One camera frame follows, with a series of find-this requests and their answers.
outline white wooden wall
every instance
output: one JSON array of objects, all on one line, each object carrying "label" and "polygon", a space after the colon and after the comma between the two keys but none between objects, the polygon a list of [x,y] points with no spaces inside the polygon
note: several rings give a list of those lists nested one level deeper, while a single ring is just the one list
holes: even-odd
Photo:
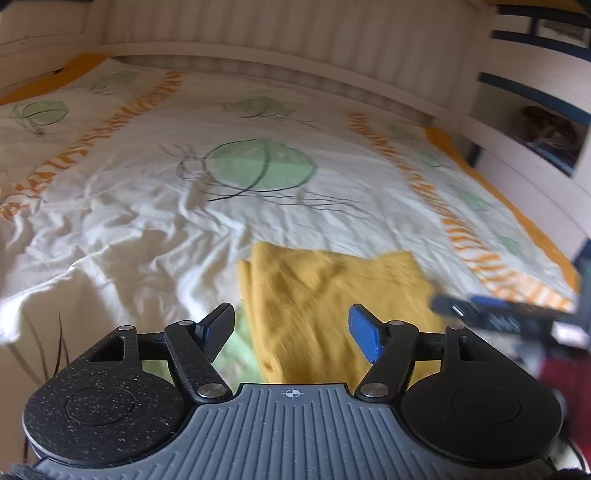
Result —
[{"label": "white wooden wall", "polygon": [[29,0],[0,12],[0,95],[96,48],[107,5]]},{"label": "white wooden wall", "polygon": [[[532,45],[488,40],[480,69],[564,100],[591,113],[591,63]],[[478,170],[569,257],[591,237],[591,135],[572,177],[474,118],[462,133],[486,150]]]},{"label": "white wooden wall", "polygon": [[480,0],[111,0],[101,43],[127,61],[266,77],[424,121],[417,111],[444,117],[461,81],[475,79],[466,63],[484,9]]}]

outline yellow towel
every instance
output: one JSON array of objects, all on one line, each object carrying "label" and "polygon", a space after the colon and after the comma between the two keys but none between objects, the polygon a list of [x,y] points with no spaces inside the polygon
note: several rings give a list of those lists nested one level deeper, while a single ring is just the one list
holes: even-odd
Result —
[{"label": "yellow towel", "polygon": [[[254,349],[269,383],[345,382],[353,391],[369,369],[349,334],[353,303],[383,322],[405,320],[422,332],[445,328],[428,308],[433,288],[409,252],[365,260],[260,242],[250,262],[240,261],[239,276]],[[418,362],[413,378],[438,369],[438,362]]]}]

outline gray ribbed plate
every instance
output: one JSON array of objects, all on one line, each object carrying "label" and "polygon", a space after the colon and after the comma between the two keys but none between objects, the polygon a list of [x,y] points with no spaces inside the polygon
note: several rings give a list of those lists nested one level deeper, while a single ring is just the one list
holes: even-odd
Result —
[{"label": "gray ribbed plate", "polygon": [[352,398],[343,385],[244,385],[234,399],[198,407],[157,453],[113,468],[51,460],[56,480],[541,479],[542,460],[503,469],[458,465],[416,444],[389,407]]}]

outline orange stripe pattern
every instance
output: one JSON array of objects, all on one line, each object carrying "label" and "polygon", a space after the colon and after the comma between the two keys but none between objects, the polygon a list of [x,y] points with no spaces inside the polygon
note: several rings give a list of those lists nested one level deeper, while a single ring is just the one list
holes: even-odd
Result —
[{"label": "orange stripe pattern", "polygon": [[11,194],[2,200],[0,216],[12,220],[18,212],[30,207],[30,200],[39,199],[40,194],[49,186],[57,174],[68,170],[68,168],[87,156],[90,149],[98,141],[110,138],[116,131],[127,125],[132,118],[151,110],[170,97],[177,91],[181,81],[182,74],[180,72],[167,72],[150,93],[122,106],[111,118],[103,122],[101,126],[93,128],[91,133],[76,141],[67,151],[43,162],[25,182],[13,183],[12,188],[18,193]]},{"label": "orange stripe pattern", "polygon": [[350,112],[349,126],[365,137],[374,148],[391,161],[402,173],[412,191],[436,212],[454,252],[464,261],[482,284],[495,296],[510,301],[526,301],[540,306],[571,310],[573,302],[563,297],[541,280],[527,273],[517,272],[493,253],[476,232],[455,214],[446,202],[417,170],[399,158],[388,140],[374,132],[364,113]]}]

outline black round pad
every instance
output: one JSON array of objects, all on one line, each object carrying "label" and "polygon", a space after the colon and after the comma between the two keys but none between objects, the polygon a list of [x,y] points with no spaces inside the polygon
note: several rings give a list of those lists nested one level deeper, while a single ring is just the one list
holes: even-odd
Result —
[{"label": "black round pad", "polygon": [[110,362],[67,368],[29,399],[24,427],[43,457],[87,467],[116,465],[159,447],[180,427],[175,386]]},{"label": "black round pad", "polygon": [[134,404],[133,395],[122,388],[90,387],[68,398],[66,412],[78,423],[100,426],[121,420]]},{"label": "black round pad", "polygon": [[461,362],[417,382],[401,401],[420,441],[463,463],[508,466],[546,455],[562,424],[546,387],[515,365]]}]

